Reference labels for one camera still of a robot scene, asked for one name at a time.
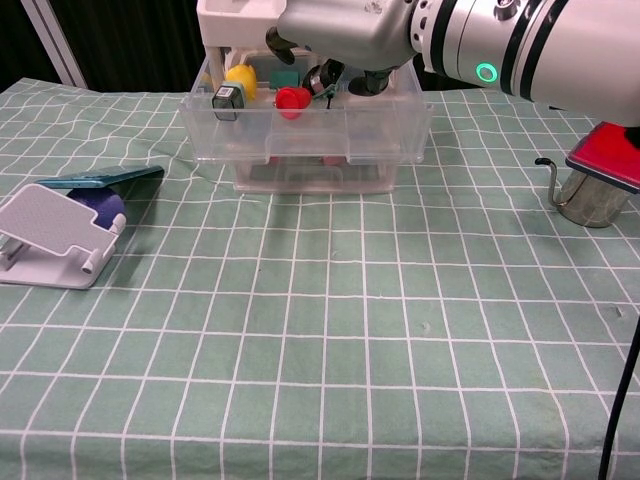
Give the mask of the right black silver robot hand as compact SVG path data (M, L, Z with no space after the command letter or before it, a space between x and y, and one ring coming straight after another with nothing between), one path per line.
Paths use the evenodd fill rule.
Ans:
M267 47L286 64L302 48L363 71L349 91L382 93L391 73L415 55L410 26L416 0L286 0L265 35Z

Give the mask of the black round object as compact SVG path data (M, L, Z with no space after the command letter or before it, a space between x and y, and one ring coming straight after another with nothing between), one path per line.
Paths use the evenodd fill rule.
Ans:
M332 98L344 69L345 65L342 62L329 59L307 72L302 87L308 90L314 99Z

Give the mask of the clear drawer with small toys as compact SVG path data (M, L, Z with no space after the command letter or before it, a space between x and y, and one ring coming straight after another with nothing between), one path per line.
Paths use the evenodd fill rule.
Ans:
M352 94L349 83L362 71L348 67L332 99L319 98L301 110L276 106L272 75L286 66L272 56L249 59L258 76L255 100L236 110L216 110L215 91L196 86L179 111L195 160L265 164L273 157L339 156L352 165L376 161L419 163L424 156L434 107L424 97L410 63L392 72L376 96Z

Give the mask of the white plastic drawer cabinet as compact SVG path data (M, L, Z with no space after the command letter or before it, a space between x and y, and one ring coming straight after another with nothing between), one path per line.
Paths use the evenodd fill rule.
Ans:
M286 64L267 47L265 42L267 30L276 25L285 6L286 0L198 0L196 12L202 43L206 50L205 69L209 74L209 79L197 82L192 90L200 84L206 84L216 92L218 87L226 81L225 74L230 68L238 64L251 65L248 62L249 59L257 55L272 56L286 66L287 71L297 71L300 75L298 87L302 87L302 81L307 72L329 59L302 48L295 48L293 50L294 62ZM273 157L265 164L279 163L350 164L345 158L339 156ZM212 164L221 164L230 168L234 182L236 167L240 165L265 165L248 162ZM395 166L398 170L402 166L417 163L397 164L376 161L358 165L371 164Z

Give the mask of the clear drawer with red items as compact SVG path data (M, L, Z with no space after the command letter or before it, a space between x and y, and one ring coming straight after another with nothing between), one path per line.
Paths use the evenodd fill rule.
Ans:
M383 164L265 164L235 168L239 192L275 194L374 194L391 191L397 168Z

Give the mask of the green block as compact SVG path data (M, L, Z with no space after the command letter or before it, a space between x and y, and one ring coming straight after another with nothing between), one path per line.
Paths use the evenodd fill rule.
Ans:
M282 88L300 85L300 75L297 71L274 70L269 75L269 88L277 91Z

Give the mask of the red plastic toy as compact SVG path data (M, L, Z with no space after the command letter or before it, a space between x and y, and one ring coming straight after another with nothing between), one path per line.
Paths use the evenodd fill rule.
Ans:
M295 120L300 111L306 109L312 101L312 95L303 87L283 87L275 96L275 107L287 120Z

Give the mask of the yellow plastic toy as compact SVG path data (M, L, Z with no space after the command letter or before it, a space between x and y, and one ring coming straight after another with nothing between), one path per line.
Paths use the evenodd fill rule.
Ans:
M256 98L258 81L253 66L247 64L235 65L226 72L225 80L241 84L250 101Z

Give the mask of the teal smartphone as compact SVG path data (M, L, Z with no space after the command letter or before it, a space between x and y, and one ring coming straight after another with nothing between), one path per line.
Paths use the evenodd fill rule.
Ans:
M51 189L99 189L163 172L164 168L159 165L113 166L58 177L44 178L37 180L36 184Z

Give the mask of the red pad with blue rim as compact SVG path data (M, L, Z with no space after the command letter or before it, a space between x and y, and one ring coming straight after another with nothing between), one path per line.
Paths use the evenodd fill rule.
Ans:
M640 127L598 124L565 164L632 195L640 194Z

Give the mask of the steel cup with spout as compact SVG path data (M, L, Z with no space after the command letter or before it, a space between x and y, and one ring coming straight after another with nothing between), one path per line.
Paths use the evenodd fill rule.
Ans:
M550 170L548 202L567 220L583 227L610 226L631 196L638 193L637 189L620 182L575 168L571 168L560 191L556 192L556 163L549 158L539 157L535 165Z

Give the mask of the dark blue ball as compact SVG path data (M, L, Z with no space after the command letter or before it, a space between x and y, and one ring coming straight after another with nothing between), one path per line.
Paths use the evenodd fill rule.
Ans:
M71 190L67 197L97 212L94 223L110 229L118 214L125 214L122 198L110 188L78 188Z

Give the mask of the green checked tablecloth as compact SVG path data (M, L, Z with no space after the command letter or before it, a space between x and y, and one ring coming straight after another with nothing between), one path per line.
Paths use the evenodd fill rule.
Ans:
M178 94L0 93L0 202L160 164L86 291L0 285L0 480L596 480L640 316L640 197L602 230L538 156L589 122L430 92L376 196L239 194Z

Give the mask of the white folding phone stand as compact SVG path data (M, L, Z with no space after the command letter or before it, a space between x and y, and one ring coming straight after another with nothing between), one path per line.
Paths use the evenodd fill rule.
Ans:
M120 207L103 227L97 210L39 184L0 207L0 283L84 290L111 259L126 226Z

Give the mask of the white frame post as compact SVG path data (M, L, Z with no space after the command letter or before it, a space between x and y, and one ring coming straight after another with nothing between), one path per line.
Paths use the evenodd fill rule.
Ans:
M50 0L20 0L60 81L85 89L86 80Z

